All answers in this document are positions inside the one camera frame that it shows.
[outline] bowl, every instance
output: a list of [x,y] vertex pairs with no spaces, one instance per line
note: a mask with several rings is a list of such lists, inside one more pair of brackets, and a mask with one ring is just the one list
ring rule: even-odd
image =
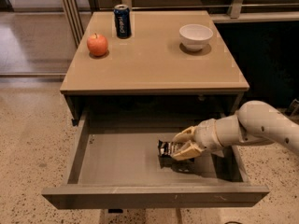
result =
[[203,49],[213,36],[213,31],[199,24],[188,24],[179,29],[181,43],[187,50]]

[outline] robotic hand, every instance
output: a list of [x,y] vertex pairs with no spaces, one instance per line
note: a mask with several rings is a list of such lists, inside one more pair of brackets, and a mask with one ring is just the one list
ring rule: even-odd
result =
[[264,102],[250,101],[232,116],[205,120],[178,133],[171,144],[183,145],[171,157],[182,161],[228,146],[258,146],[273,142],[299,156],[299,125]]

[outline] dark soda can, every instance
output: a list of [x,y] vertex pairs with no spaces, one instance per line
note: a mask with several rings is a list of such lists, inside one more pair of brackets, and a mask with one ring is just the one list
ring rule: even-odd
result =
[[130,9],[125,4],[114,6],[114,21],[118,38],[128,38],[131,35]]

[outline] drawer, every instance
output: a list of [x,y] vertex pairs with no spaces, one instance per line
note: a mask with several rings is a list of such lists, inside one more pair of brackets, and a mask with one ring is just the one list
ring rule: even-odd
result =
[[215,99],[90,97],[58,188],[42,195],[58,209],[248,207],[268,192],[252,186],[235,147],[193,161],[159,157],[159,140],[218,118]]

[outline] red apple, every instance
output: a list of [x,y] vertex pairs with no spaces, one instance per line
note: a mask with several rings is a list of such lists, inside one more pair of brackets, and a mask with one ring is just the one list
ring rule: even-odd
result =
[[93,34],[87,39],[87,48],[93,56],[103,56],[108,50],[108,41],[103,35]]

